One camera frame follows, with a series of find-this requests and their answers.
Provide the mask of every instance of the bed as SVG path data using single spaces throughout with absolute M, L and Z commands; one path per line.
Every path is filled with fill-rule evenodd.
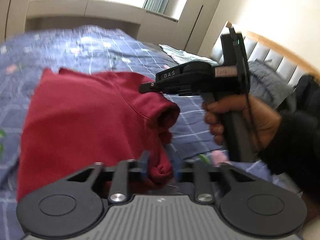
M 269 54 L 276 55 L 278 69 L 284 69 L 284 77 L 289 85 L 295 85 L 303 73 L 315 73 L 301 60 L 292 60 L 284 51 L 261 43 L 258 36 L 247 35 L 245 45 L 248 58 L 265 60 Z M 221 62 L 222 50 L 217 42 L 211 58 Z M 61 66 L 94 73 L 98 71 L 133 71 L 154 79 L 161 70 L 177 65 L 160 47 L 143 44 L 121 30 L 106 30 L 98 26 L 82 26 L 73 30 L 47 30 L 26 33 L 0 46 L 0 130 L 3 152 L 0 159 L 0 239 L 17 240 L 23 235 L 15 215 L 17 169 L 19 165 L 20 135 L 28 104 L 42 70 L 49 66 L 58 71 Z M 182 159 L 198 158 L 199 154 L 210 156 L 211 151 L 220 149 L 212 140 L 208 126 L 204 124 L 204 111 L 200 97 L 170 96 L 177 103 L 181 114 L 172 128 L 172 143 L 166 146 Z M 281 185 L 281 178 L 274 177 L 262 162 L 234 163 L 238 167 Z M 188 185 L 178 185 L 172 181 L 164 189 L 151 192 L 156 194 L 188 194 Z

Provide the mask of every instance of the red hoodie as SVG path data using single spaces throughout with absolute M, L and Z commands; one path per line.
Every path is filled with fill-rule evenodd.
M 18 201 L 95 162 L 114 166 L 144 150 L 149 179 L 165 184 L 172 168 L 162 144 L 171 140 L 179 108 L 160 93 L 140 94 L 139 85 L 150 81 L 131 72 L 45 69 L 21 136 Z

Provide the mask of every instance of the black sleeve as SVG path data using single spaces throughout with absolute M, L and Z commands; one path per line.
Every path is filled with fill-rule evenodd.
M 282 122 L 269 146 L 259 153 L 274 174 L 286 172 L 305 192 L 320 193 L 320 132 L 305 112 L 281 113 Z

